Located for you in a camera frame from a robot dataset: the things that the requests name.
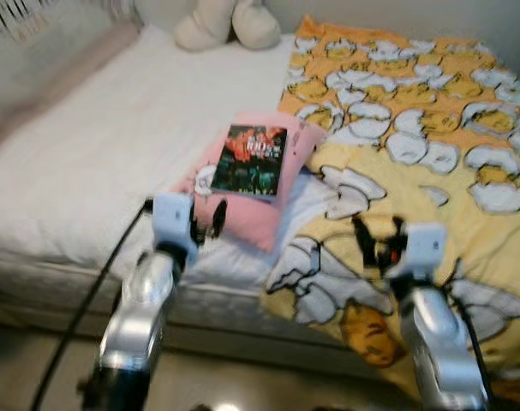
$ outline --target yellow blanket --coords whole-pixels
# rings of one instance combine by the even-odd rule
[[[330,131],[308,167],[340,199],[286,248],[267,308],[416,395],[394,301],[365,268],[352,217],[380,239],[394,217],[438,220],[449,241],[437,283],[469,308],[495,392],[520,401],[520,80],[475,41],[306,18],[279,109]]]

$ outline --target white plush toy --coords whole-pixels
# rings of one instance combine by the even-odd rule
[[[174,40],[186,50],[210,49],[227,41],[231,23],[249,49],[272,47],[280,40],[280,25],[262,0],[197,0],[193,14],[176,26]]]

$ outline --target book cover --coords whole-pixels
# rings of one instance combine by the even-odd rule
[[[277,196],[286,146],[286,128],[231,125],[212,191],[231,191],[259,200]]]

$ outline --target pink cushion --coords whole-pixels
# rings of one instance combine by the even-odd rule
[[[200,224],[208,226],[212,225],[212,216],[219,202],[227,199],[224,233],[270,252],[292,184],[314,147],[326,137],[326,132],[315,124],[307,124],[297,117],[276,111],[238,113],[233,124],[266,125],[288,130],[277,199],[269,204],[239,194],[213,194],[210,191],[227,133],[216,139],[198,164],[172,191],[194,193],[194,214]]]

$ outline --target wire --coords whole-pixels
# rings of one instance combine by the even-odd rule
[[[43,378],[41,379],[40,385],[35,391],[35,396],[33,398],[33,405],[31,407],[32,411],[39,411],[40,405],[42,401],[45,398],[45,393],[48,390],[48,387],[51,383],[52,377],[54,376],[54,372],[56,372],[58,364],[60,360],[63,357],[63,354],[65,353],[65,350],[67,349],[69,342],[71,339],[75,336],[75,331],[77,327],[79,326],[79,323],[81,322],[84,315],[87,313],[87,310],[92,303],[94,297],[99,291],[99,288],[101,287],[104,280],[107,278],[107,275],[109,274],[109,270],[111,266],[113,265],[113,261],[121,251],[121,247],[123,246],[123,243],[126,241],[127,237],[129,236],[130,232],[138,223],[138,220],[140,220],[141,215],[144,213],[144,211],[150,211],[152,210],[152,200],[148,199],[144,202],[144,204],[141,206],[141,208],[138,210],[136,215],[134,216],[134,219],[129,224],[129,226],[124,231],[123,235],[121,236],[119,242],[115,245],[115,248],[113,248],[113,251],[111,252],[109,258],[105,262],[104,267],[99,272],[98,277],[96,278],[96,281],[92,284],[90,289],[88,290],[87,296],[84,298],[82,303],[79,305],[79,308],[77,309],[75,315],[71,319],[71,322],[69,323],[69,326],[67,330],[63,333],[62,339],[60,340],[60,343],[57,345],[56,351],[54,352],[54,355],[52,356],[48,367],[45,369],[45,373],[43,374]]]
[[[471,338],[471,345],[473,347],[473,351],[475,352],[476,363],[478,364],[479,371],[481,372],[482,384],[484,385],[484,389],[486,390],[488,404],[492,404],[493,403],[493,393],[492,393],[492,387],[490,385],[488,369],[486,367],[486,363],[484,362],[484,358],[482,357],[481,346],[479,344],[479,339],[476,336],[476,331],[475,331],[475,326],[473,325],[473,321],[471,320],[469,313],[467,313],[467,307],[462,303],[462,301],[460,299],[454,297],[450,293],[448,293],[448,295],[450,295],[451,298],[454,300],[454,303],[456,304],[456,308],[459,311],[459,314],[461,315],[463,322],[467,326],[467,330],[469,331],[469,335]]]

